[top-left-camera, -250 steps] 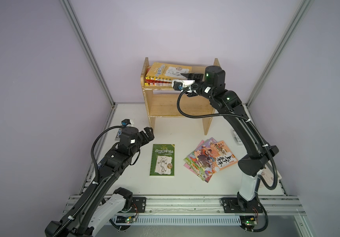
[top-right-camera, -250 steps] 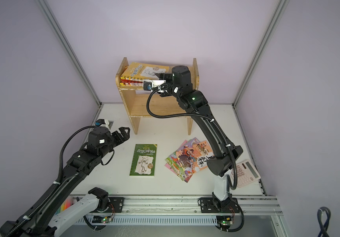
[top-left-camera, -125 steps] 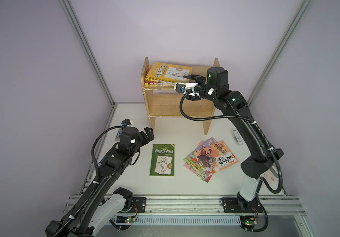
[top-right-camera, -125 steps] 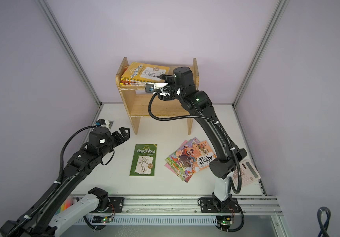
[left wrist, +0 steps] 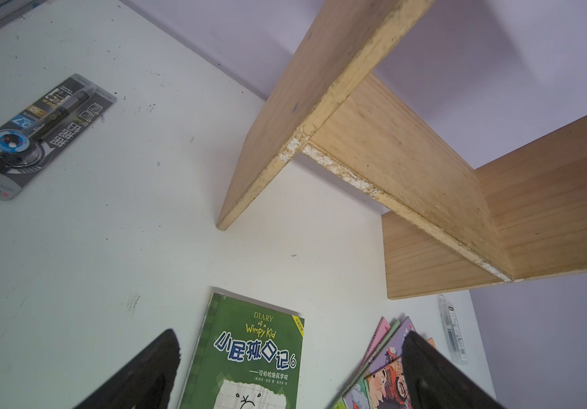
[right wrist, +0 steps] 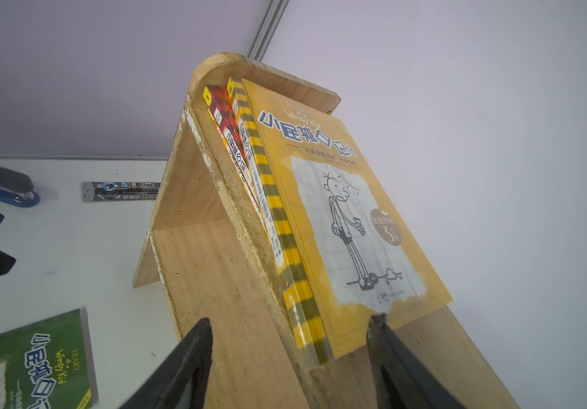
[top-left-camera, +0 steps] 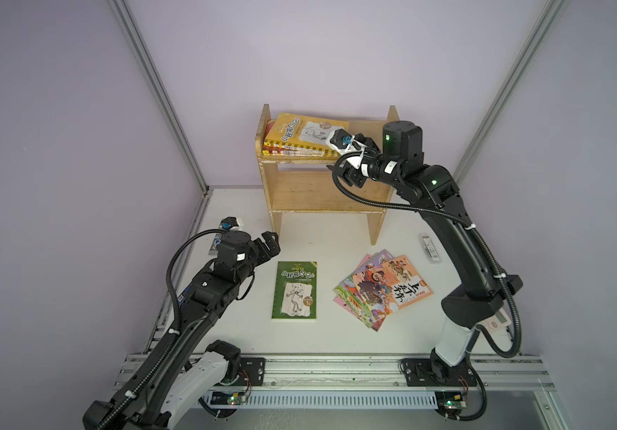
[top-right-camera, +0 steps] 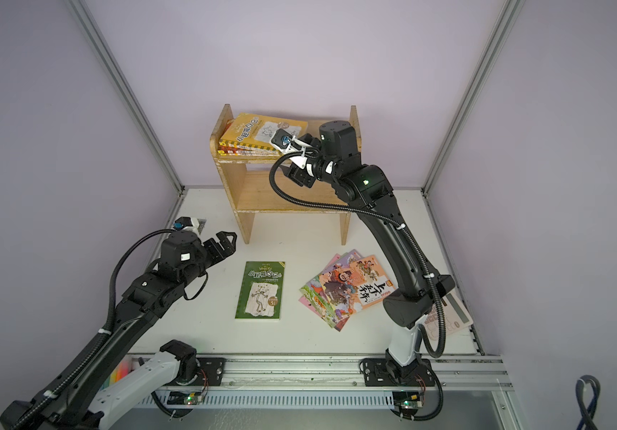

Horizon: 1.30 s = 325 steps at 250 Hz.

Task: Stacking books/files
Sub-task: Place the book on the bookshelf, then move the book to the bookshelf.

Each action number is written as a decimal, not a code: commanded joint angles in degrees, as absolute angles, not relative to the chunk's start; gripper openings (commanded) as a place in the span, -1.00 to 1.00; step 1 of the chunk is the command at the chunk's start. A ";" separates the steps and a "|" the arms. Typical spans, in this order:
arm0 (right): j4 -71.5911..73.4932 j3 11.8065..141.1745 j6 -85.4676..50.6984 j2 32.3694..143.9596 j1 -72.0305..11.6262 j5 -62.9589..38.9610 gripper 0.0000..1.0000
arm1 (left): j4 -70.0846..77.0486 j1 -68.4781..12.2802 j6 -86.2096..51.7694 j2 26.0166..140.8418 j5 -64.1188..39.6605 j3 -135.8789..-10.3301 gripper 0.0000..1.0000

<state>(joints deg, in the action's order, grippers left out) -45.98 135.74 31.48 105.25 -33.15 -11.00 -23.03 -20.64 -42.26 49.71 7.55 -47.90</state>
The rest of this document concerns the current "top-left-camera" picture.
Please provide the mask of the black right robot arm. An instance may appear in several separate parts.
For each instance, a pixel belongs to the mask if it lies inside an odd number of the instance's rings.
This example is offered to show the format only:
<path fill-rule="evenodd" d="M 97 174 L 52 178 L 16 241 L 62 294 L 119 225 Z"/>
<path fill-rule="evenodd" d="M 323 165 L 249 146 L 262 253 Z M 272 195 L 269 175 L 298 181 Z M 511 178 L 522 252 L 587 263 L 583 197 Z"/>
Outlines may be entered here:
<path fill-rule="evenodd" d="M 343 128 L 326 143 L 340 155 L 331 172 L 341 193 L 360 204 L 419 213 L 450 257 L 460 285 L 441 301 L 441 339 L 421 370 L 434 385 L 452 386 L 462 376 L 477 379 L 470 354 L 479 337 L 502 358 L 518 355 L 523 327 L 514 295 L 523 281 L 498 263 L 449 171 L 424 161 L 422 136 L 414 123 L 394 121 L 383 126 L 380 144 Z"/>

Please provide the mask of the purple cartoon comic book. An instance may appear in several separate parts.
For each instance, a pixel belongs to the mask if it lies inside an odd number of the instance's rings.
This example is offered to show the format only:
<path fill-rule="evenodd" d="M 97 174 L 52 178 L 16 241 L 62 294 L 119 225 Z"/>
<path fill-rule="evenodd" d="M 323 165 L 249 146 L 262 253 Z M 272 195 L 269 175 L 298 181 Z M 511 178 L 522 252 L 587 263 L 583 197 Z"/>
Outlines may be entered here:
<path fill-rule="evenodd" d="M 369 310 L 369 316 L 372 316 L 375 321 L 383 320 L 383 323 L 387 315 L 392 314 L 388 313 L 387 304 L 385 302 L 384 277 L 385 273 L 380 266 L 374 269 L 367 269 L 365 272 L 359 273 L 353 278 L 358 296 L 362 304 Z"/>

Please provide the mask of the orange Chinese comic book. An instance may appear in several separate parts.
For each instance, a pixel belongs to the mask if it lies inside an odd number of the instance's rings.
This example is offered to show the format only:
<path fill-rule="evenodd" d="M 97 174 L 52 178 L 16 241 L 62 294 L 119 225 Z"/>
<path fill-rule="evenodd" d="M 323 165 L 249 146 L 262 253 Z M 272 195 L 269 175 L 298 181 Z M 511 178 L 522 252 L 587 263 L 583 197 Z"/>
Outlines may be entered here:
<path fill-rule="evenodd" d="M 385 273 L 385 302 L 388 313 L 394 313 L 434 295 L 410 260 L 399 256 L 381 265 Z"/>

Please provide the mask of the red wimpy kid book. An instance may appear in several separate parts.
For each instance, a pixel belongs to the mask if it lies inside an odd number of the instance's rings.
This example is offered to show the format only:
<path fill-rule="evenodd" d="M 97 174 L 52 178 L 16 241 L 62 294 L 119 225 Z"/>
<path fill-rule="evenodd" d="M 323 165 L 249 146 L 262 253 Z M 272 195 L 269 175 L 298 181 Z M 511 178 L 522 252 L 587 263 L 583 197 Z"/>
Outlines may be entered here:
<path fill-rule="evenodd" d="M 285 124 L 274 125 L 271 119 L 265 129 L 265 137 L 262 143 L 262 153 L 265 156 L 286 157 L 318 157 L 324 159 L 336 159 L 338 153 L 328 149 L 325 145 L 317 143 L 301 143 L 297 138 L 288 138 L 283 141 Z"/>

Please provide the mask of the yellow green-edged wimpy kid book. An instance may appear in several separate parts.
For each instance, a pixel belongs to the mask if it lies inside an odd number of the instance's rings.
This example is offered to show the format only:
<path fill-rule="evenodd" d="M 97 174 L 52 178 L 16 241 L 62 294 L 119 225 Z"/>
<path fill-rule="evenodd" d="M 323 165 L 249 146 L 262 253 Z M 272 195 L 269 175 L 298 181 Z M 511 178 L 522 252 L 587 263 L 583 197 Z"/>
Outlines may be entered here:
<path fill-rule="evenodd" d="M 283 141 L 288 138 L 297 138 L 301 143 L 317 143 L 320 146 L 326 144 L 326 139 L 332 130 L 336 128 L 348 129 L 350 123 L 340 120 L 314 118 L 313 116 L 301 116 L 290 113 L 282 113 L 275 119 L 275 126 L 285 124 Z"/>

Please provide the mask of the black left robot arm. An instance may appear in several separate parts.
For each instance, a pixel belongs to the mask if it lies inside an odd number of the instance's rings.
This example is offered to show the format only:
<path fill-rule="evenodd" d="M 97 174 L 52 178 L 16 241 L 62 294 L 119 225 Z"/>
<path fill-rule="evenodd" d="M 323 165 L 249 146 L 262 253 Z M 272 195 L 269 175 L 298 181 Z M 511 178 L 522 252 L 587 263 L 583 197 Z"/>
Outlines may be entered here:
<path fill-rule="evenodd" d="M 174 319 L 157 346 L 110 401 L 95 401 L 84 413 L 87 429 L 170 429 L 219 383 L 241 372 L 240 349 L 217 340 L 195 363 L 189 360 L 227 308 L 242 299 L 239 290 L 255 270 L 281 252 L 279 236 L 266 231 L 219 230 L 217 256 L 178 295 L 167 285 Z"/>

